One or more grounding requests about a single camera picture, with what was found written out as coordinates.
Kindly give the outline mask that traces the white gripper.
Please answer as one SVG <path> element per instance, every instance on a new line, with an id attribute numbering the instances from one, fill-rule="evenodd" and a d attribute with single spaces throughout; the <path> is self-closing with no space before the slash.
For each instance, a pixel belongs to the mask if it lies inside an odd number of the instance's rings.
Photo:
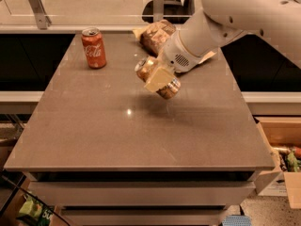
<path id="1" fill-rule="evenodd" d="M 200 63 L 200 58 L 190 54 L 182 45 L 179 31 L 173 33 L 166 40 L 158 57 L 165 64 L 173 67 L 177 73 L 189 72 Z M 150 92 L 156 92 L 171 82 L 174 77 L 174 72 L 168 67 L 152 67 L 146 73 L 144 88 Z"/>

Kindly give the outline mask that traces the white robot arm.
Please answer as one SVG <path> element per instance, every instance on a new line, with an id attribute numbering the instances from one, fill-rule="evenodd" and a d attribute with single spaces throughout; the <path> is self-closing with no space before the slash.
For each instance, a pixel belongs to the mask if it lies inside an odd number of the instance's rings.
<path id="1" fill-rule="evenodd" d="M 167 86 L 244 32 L 267 42 L 301 66 L 301 4 L 290 0 L 201 0 L 196 11 L 164 43 L 145 88 Z"/>

